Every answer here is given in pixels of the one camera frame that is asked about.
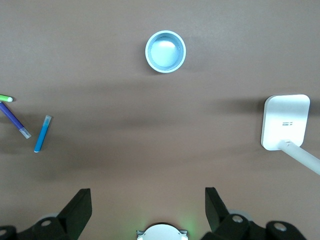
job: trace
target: blue bowl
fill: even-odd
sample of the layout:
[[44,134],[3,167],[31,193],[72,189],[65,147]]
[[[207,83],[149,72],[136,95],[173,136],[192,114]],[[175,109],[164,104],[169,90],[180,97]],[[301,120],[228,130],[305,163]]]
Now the blue bowl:
[[159,73],[172,73],[181,67],[186,58],[186,45],[173,31],[163,30],[153,34],[145,46],[145,57]]

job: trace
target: white rectangular base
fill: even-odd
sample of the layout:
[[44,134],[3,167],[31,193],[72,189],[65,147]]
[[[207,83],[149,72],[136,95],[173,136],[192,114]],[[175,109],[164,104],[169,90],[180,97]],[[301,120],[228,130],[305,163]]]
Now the white rectangular base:
[[310,99],[303,94],[273,95],[264,104],[261,144],[270,151],[280,150],[281,140],[297,146],[304,142]]

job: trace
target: white rod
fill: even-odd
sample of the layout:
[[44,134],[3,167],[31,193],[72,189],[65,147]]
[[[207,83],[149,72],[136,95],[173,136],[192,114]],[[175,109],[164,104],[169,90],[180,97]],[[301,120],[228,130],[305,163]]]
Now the white rod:
[[278,147],[286,154],[320,175],[320,159],[311,155],[289,140],[281,140]]

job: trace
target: pen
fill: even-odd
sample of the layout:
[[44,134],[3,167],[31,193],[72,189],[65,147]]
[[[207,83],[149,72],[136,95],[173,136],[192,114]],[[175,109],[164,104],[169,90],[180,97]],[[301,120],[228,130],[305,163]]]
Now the pen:
[[14,99],[10,96],[6,96],[6,95],[1,95],[0,94],[0,101],[4,101],[4,102],[12,102]]
[[43,125],[42,125],[42,128],[41,128],[38,140],[36,141],[36,144],[35,144],[35,147],[34,147],[34,152],[35,153],[38,153],[40,151],[40,149],[42,147],[42,144],[44,143],[44,140],[45,140],[45,137],[46,137],[46,133],[47,133],[51,118],[52,117],[49,116],[49,115],[46,115],[45,118],[44,118]]
[[28,139],[31,137],[31,134],[25,129],[25,127],[19,122],[19,120],[15,117],[15,115],[7,108],[7,106],[0,101],[0,110],[10,119],[10,121],[19,129],[20,133]]

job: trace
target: bowl rim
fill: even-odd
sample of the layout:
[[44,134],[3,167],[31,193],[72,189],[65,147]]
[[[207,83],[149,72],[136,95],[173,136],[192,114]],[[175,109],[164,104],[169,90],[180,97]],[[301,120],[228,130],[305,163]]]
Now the bowl rim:
[[[182,59],[181,59],[180,63],[179,63],[176,67],[174,67],[174,68],[172,68],[172,69],[170,69],[170,70],[161,70],[161,69],[157,68],[156,66],[154,66],[154,65],[151,63],[150,58],[149,58],[148,49],[149,49],[150,43],[151,43],[151,41],[152,41],[155,37],[157,37],[157,36],[160,35],[160,34],[171,34],[171,35],[174,35],[176,38],[178,38],[178,40],[179,40],[179,41],[181,42],[181,44],[182,44],[182,50],[183,50]],[[157,72],[163,73],[163,74],[172,73],[172,72],[174,72],[175,70],[177,70],[178,68],[180,68],[181,65],[184,63],[184,61],[185,61],[185,59],[186,59],[186,54],[187,54],[187,50],[186,50],[185,42],[183,41],[183,39],[182,39],[176,32],[171,31],[171,30],[161,30],[161,31],[156,32],[155,34],[153,34],[153,35],[149,38],[149,40],[148,40],[148,42],[146,43],[146,46],[145,46],[145,58],[146,58],[146,61],[148,62],[148,64],[150,65],[151,68],[153,68],[153,69],[156,70]]]

